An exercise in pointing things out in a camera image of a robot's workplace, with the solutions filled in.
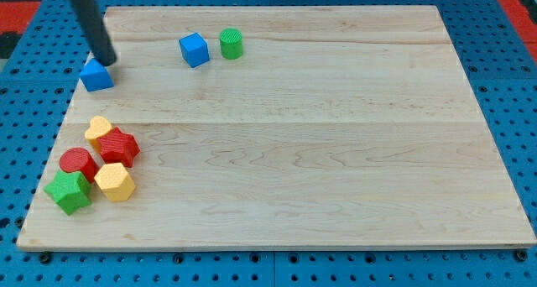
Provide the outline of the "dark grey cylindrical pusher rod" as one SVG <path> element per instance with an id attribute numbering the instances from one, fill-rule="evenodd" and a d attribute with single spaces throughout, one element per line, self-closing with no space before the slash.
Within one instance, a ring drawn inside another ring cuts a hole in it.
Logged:
<path id="1" fill-rule="evenodd" d="M 104 24 L 97 0 L 69 0 L 94 58 L 103 66 L 113 65 L 117 54 Z"/>

